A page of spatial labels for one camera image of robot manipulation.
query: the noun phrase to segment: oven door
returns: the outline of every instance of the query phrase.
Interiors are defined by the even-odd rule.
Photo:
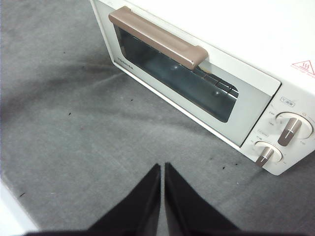
[[[242,145],[279,81],[159,19],[156,22],[166,26],[162,29],[147,20],[149,14],[143,13],[147,19],[135,14],[141,10],[127,2],[111,6],[105,0],[91,2],[115,64],[232,143]]]

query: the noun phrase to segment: glass window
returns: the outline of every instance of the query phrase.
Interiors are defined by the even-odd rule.
[[[233,85],[199,67],[191,71],[123,29],[115,30],[127,60],[221,122],[228,121],[238,98]]]

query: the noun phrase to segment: timer knob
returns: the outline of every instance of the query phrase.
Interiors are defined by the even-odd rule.
[[[280,113],[277,115],[276,120],[282,127],[282,133],[278,139],[278,143],[284,147],[289,144],[294,136],[300,139],[306,139],[313,132],[313,127],[309,121],[295,113]]]
[[[279,162],[282,159],[281,152],[275,146],[267,142],[259,141],[255,144],[255,146],[264,148],[260,156],[255,161],[256,165],[260,167],[265,165],[268,160],[272,162]]]

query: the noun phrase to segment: brown handle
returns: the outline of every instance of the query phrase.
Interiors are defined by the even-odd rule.
[[[208,56],[208,52],[202,47],[193,46],[172,35],[134,14],[126,6],[110,13],[108,18],[113,24],[190,70],[195,69]]]

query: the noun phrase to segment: toshiba logo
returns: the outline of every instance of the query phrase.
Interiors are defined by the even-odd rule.
[[[128,63],[124,62],[124,61],[121,60],[120,58],[118,58],[118,60],[119,60],[122,64],[124,64],[125,66],[128,66],[131,70],[133,70],[132,66],[129,65]]]

